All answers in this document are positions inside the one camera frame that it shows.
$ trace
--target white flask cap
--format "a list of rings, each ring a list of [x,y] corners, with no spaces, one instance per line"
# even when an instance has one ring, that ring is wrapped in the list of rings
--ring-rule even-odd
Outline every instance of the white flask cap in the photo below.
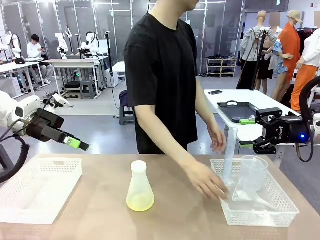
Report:
[[[145,161],[134,161],[131,163],[131,170],[134,173],[144,173],[147,170],[147,164]]]

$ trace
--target black tray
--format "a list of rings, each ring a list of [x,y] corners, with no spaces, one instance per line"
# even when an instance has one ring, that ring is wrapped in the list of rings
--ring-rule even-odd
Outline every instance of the black tray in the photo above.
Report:
[[[228,101],[218,103],[222,112],[234,123],[238,124],[240,120],[249,119],[251,116],[256,116],[257,107],[250,102]]]

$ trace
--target plastic beaker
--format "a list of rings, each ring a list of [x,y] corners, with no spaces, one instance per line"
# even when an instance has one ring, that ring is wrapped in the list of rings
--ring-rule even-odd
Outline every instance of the plastic beaker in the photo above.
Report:
[[[248,193],[261,190],[268,166],[268,163],[258,156],[244,156],[241,159],[239,186]]]
[[[234,182],[233,180],[231,180],[231,172],[232,172],[232,162],[234,160],[235,148],[237,144],[237,135],[238,135],[238,128],[236,127],[229,128],[228,139],[226,141],[223,173],[222,173],[222,180],[227,187]]]
[[[132,178],[126,196],[126,204],[136,212],[144,212],[155,203],[155,195],[147,177],[147,164],[134,161],[131,164]]]

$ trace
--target white plastic basket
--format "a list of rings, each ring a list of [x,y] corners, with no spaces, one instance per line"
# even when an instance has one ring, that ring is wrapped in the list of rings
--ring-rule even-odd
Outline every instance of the white plastic basket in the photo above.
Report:
[[[0,222],[52,224],[82,175],[81,162],[32,159],[0,188]]]
[[[241,166],[240,159],[234,159],[232,163],[232,176],[239,175]],[[224,171],[224,160],[211,159],[211,168],[217,176],[222,176]],[[235,226],[257,226],[257,227],[289,227],[299,210],[291,201],[285,191],[277,183],[274,177],[267,172],[264,179],[264,187],[261,191],[263,198],[274,205],[277,211],[256,211],[247,209],[232,210],[231,199],[222,200],[221,206],[228,225]]]

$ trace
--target mannequin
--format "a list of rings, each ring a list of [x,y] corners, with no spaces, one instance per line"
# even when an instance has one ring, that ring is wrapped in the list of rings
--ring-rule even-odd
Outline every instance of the mannequin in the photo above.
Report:
[[[258,53],[263,36],[261,28],[264,27],[266,17],[267,12],[260,11],[257,15],[257,25],[254,28],[249,29],[243,37],[240,51],[242,73],[236,89],[250,89],[252,82],[255,81],[255,79],[253,79],[255,74],[254,69],[258,61]],[[267,34],[273,43],[276,42],[277,38],[271,29],[269,29]]]
[[[294,77],[296,64],[300,56],[300,38],[295,29],[297,23],[303,23],[301,14],[297,10],[288,12],[288,23],[274,44],[273,53],[279,56],[277,62],[277,84],[272,98],[281,102]]]
[[[318,26],[318,30],[304,41],[302,57],[296,64],[299,71],[291,95],[291,108],[296,112],[300,112],[300,93],[305,85],[315,78],[320,63],[320,19],[317,21],[316,16],[318,14],[320,15],[320,11],[314,12],[314,25]]]
[[[276,38],[279,37],[282,32],[282,28],[278,27],[280,25],[281,15],[280,12],[271,12],[270,13],[270,29]],[[259,66],[258,78],[256,80],[256,90],[260,91],[261,83],[263,88],[263,93],[267,95],[268,93],[268,79],[272,79],[274,75],[274,69],[277,69],[278,56],[272,53],[274,48],[274,43],[266,37],[262,58]]]

